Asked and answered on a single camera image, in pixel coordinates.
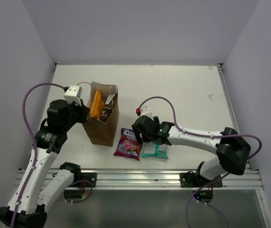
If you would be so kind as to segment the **purple Fox's candy bag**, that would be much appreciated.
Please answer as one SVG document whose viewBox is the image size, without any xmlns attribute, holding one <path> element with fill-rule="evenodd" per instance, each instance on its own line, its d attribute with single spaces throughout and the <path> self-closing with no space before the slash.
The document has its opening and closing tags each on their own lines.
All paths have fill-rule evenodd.
<svg viewBox="0 0 271 228">
<path fill-rule="evenodd" d="M 113 155 L 139 161 L 141 149 L 142 144 L 137 142 L 133 130 L 121 128 L 121 137 Z"/>
</svg>

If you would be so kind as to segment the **teal candy bag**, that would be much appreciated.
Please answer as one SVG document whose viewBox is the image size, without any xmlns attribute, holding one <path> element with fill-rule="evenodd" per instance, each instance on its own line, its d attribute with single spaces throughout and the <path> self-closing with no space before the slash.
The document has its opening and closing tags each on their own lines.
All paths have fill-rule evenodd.
<svg viewBox="0 0 271 228">
<path fill-rule="evenodd" d="M 157 143 L 147 142 L 144 143 L 143 145 L 142 157 L 143 158 L 152 157 L 167 160 L 168 159 L 167 150 L 168 146 L 165 144 L 158 145 Z"/>
</svg>

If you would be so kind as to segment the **orange Kettle chips bag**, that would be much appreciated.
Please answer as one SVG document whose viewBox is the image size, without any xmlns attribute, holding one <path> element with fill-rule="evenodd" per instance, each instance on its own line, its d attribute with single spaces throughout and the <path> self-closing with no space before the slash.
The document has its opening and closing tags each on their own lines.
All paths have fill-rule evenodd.
<svg viewBox="0 0 271 228">
<path fill-rule="evenodd" d="M 102 93 L 99 89 L 97 89 L 93 95 L 90 105 L 90 118 L 100 119 L 102 108 L 103 108 Z"/>
</svg>

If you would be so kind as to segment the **brown paper bag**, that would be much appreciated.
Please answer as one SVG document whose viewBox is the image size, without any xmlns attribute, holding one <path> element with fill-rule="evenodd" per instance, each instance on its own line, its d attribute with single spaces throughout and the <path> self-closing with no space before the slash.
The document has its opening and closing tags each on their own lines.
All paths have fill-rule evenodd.
<svg viewBox="0 0 271 228">
<path fill-rule="evenodd" d="M 91 92 L 90 97 L 87 102 L 90 108 L 93 95 L 97 89 L 102 93 L 103 107 L 108 95 L 118 94 L 118 87 L 116 85 L 105 85 L 97 82 L 91 82 Z M 110 117 L 104 123 L 98 118 L 90 118 L 90 113 L 88 114 L 88 120 L 83 124 L 84 130 L 86 131 L 88 138 L 92 144 L 102 145 L 102 146 L 113 146 L 114 137 L 117 129 L 119 119 L 119 106 L 118 100 L 114 107 L 113 112 Z"/>
</svg>

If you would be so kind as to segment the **brown Kettle sea salt chips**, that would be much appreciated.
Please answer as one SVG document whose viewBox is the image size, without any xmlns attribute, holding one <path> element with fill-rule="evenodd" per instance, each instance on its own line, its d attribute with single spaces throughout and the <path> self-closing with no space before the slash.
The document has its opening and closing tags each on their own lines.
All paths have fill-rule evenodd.
<svg viewBox="0 0 271 228">
<path fill-rule="evenodd" d="M 104 107 L 101 111 L 100 120 L 102 122 L 105 123 L 107 121 L 107 119 L 110 117 L 110 115 L 113 112 L 114 107 L 117 103 L 117 100 L 118 100 L 118 94 L 108 95 L 108 97 L 105 101 Z"/>
</svg>

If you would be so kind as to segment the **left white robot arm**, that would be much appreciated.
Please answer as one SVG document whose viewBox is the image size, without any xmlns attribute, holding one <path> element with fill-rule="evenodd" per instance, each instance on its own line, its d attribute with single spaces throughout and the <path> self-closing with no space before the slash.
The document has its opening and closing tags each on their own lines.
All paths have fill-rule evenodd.
<svg viewBox="0 0 271 228">
<path fill-rule="evenodd" d="M 63 163 L 55 177 L 43 184 L 51 165 L 67 140 L 67 132 L 76 123 L 85 123 L 89 108 L 82 100 L 71 103 L 55 100 L 47 109 L 47 118 L 34 135 L 34 145 L 24 176 L 7 206 L 0 207 L 0 221 L 11 228 L 42 228 L 47 212 L 69 186 L 83 183 L 81 167 Z"/>
</svg>

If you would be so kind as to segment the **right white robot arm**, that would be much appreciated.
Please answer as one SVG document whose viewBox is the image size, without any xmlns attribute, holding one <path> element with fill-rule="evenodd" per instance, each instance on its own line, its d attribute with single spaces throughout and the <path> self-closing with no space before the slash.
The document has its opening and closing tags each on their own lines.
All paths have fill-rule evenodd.
<svg viewBox="0 0 271 228">
<path fill-rule="evenodd" d="M 214 154 L 214 158 L 201 162 L 195 172 L 186 175 L 192 186 L 206 186 L 225 173 L 243 175 L 251 150 L 248 142 L 230 127 L 219 132 L 193 131 L 171 122 L 159 122 L 156 116 L 141 115 L 132 129 L 139 143 L 182 145 Z"/>
</svg>

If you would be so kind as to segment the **aluminium mounting rail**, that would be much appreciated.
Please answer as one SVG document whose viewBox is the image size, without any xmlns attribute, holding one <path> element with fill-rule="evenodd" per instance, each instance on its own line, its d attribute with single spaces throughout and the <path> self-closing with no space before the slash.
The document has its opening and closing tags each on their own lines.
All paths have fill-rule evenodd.
<svg viewBox="0 0 271 228">
<path fill-rule="evenodd" d="M 81 170 L 93 173 L 97 190 L 186 190 L 180 174 L 187 170 Z M 263 190 L 258 171 L 246 169 L 243 176 L 228 175 L 219 190 Z"/>
</svg>

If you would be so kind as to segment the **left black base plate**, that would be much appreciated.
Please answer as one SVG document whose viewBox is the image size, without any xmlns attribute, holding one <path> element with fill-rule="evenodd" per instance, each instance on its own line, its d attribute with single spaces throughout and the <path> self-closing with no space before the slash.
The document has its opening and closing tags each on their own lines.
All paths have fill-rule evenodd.
<svg viewBox="0 0 271 228">
<path fill-rule="evenodd" d="M 91 183 L 92 187 L 95 188 L 97 181 L 97 173 L 96 172 L 81 172 L 81 180 L 85 180 Z M 90 188 L 91 185 L 87 182 L 80 183 L 79 186 L 82 188 Z"/>
</svg>

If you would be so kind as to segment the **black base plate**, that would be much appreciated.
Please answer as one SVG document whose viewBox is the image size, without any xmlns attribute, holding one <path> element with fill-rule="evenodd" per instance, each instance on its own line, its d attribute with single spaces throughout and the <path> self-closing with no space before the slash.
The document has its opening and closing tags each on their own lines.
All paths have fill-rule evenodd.
<svg viewBox="0 0 271 228">
<path fill-rule="evenodd" d="M 97 181 L 97 173 L 96 172 L 81 172 L 81 180 L 85 180 L 91 183 L 92 187 L 95 188 Z M 90 188 L 91 185 L 87 182 L 80 183 L 79 186 L 82 188 Z"/>
<path fill-rule="evenodd" d="M 180 185 L 182 188 L 199 188 L 208 183 L 211 183 L 216 180 L 214 184 L 212 184 L 215 188 L 223 187 L 222 181 L 218 180 L 220 176 L 216 176 L 213 180 L 207 180 L 204 177 L 201 177 L 198 172 L 188 171 L 182 172 L 179 174 Z"/>
</svg>

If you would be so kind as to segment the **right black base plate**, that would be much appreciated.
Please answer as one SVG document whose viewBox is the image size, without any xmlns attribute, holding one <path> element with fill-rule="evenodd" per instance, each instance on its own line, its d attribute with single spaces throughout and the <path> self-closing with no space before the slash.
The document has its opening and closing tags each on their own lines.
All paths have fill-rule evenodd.
<svg viewBox="0 0 271 228">
<path fill-rule="evenodd" d="M 179 174 L 180 185 L 182 188 L 199 188 L 208 183 L 211 183 L 216 180 L 214 184 L 212 184 L 215 188 L 223 187 L 222 181 L 218 180 L 220 176 L 216 176 L 213 180 L 207 180 L 204 177 L 201 177 L 198 172 L 188 171 L 182 172 Z"/>
</svg>

